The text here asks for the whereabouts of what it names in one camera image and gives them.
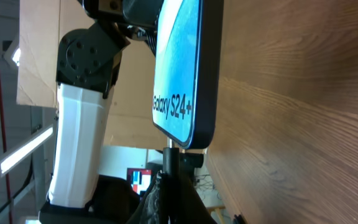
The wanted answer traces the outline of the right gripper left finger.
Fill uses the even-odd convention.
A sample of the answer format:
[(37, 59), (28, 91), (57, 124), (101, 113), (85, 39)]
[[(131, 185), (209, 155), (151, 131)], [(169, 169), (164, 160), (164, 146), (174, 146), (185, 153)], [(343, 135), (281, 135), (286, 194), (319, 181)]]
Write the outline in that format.
[(158, 171), (153, 177), (144, 198), (132, 214), (126, 224), (161, 224), (163, 223), (163, 211), (161, 186), (163, 180), (162, 171)]

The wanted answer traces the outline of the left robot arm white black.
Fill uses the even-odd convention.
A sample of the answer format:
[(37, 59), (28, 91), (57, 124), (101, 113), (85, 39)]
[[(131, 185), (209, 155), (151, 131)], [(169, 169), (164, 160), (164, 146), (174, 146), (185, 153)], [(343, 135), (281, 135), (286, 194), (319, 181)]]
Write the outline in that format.
[(82, 1), (94, 20), (61, 39), (57, 54), (58, 126), (52, 180), (41, 223), (126, 223), (140, 196), (124, 179), (100, 175), (101, 149), (123, 50), (156, 46), (161, 1)]

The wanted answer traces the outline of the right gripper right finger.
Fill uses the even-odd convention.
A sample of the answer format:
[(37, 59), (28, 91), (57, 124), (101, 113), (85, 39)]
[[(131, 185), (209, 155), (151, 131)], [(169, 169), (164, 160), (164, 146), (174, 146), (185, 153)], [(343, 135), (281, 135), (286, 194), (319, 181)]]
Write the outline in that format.
[(216, 224), (193, 187), (190, 178), (180, 176), (178, 222), (183, 224)]

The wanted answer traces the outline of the blue Galaxy S24 smartphone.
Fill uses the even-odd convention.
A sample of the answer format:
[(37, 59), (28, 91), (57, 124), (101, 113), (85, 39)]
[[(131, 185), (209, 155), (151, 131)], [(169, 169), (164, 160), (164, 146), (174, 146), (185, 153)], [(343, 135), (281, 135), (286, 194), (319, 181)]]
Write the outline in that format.
[(214, 135), (223, 9), (168, 0), (158, 17), (152, 121), (183, 149), (207, 148)]

